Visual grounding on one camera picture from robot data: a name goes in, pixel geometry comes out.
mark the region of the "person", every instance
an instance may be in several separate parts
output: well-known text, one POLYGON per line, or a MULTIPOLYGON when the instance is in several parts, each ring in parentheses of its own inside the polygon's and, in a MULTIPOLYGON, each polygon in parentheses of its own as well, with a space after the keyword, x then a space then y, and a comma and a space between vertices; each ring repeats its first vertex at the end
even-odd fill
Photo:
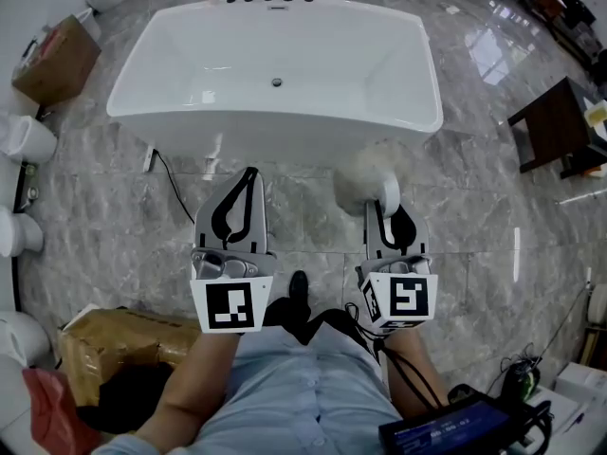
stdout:
MULTIPOLYGON (((289 297, 267 308, 261 332, 201 334, 153 416, 94 455, 381 453, 378 427, 428 406, 392 363, 386 391, 380 367, 345 311, 308 322, 307 288, 305 274, 296 272, 289 297)), ((416 329, 397 330, 385 344, 413 363, 448 404, 416 329)), ((407 365, 401 368, 436 408, 422 381, 407 365)))

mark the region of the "white toilet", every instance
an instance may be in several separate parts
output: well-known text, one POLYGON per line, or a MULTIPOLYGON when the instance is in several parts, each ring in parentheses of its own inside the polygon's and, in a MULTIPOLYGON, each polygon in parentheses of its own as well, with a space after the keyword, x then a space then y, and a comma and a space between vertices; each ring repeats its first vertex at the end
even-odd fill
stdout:
POLYGON ((19 256, 24 249, 41 251, 44 235, 40 226, 27 214, 13 214, 0 206, 0 255, 19 256))

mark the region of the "display screen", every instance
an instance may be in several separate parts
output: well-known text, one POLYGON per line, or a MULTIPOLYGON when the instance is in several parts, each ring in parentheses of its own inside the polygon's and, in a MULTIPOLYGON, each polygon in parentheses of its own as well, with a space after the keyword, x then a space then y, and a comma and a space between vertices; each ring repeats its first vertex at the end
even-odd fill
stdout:
POLYGON ((395 444, 404 454, 439 454, 480 438, 508 419, 503 411, 477 401, 419 427, 396 432, 395 444))

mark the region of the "red bag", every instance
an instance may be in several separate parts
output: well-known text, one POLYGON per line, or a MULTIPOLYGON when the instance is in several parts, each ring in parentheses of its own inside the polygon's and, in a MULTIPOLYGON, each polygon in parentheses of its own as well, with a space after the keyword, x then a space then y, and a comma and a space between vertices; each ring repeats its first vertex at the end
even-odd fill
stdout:
POLYGON ((23 369, 31 396, 31 437, 50 455, 84 455, 101 443, 101 434, 76 413, 62 373, 23 369))

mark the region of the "black shoe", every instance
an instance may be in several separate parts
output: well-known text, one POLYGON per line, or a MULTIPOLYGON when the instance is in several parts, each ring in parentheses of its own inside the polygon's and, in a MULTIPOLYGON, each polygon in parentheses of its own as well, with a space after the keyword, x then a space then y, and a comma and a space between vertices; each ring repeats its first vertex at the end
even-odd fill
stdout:
POLYGON ((296 271, 288 286, 288 296, 296 302, 307 305, 307 285, 307 275, 301 269, 296 271))

